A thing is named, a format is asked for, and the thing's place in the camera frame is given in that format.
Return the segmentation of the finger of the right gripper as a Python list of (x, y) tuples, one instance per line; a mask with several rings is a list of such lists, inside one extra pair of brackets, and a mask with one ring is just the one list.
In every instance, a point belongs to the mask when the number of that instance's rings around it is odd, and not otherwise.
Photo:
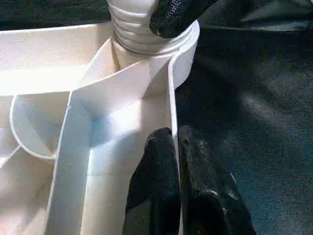
[(214, 0), (159, 0), (149, 28), (161, 38), (176, 38), (214, 3)]

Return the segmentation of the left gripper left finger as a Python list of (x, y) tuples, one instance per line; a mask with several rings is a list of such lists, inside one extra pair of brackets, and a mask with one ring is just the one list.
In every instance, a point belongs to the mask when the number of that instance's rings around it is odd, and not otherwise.
[(129, 184), (124, 235), (177, 235), (180, 183), (172, 132), (152, 132)]

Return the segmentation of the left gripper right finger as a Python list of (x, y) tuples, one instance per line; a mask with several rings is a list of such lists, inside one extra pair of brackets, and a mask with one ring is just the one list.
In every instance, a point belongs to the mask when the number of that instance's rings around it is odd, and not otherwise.
[(254, 235), (250, 213), (234, 177), (203, 135), (179, 128), (183, 232), (186, 235)]

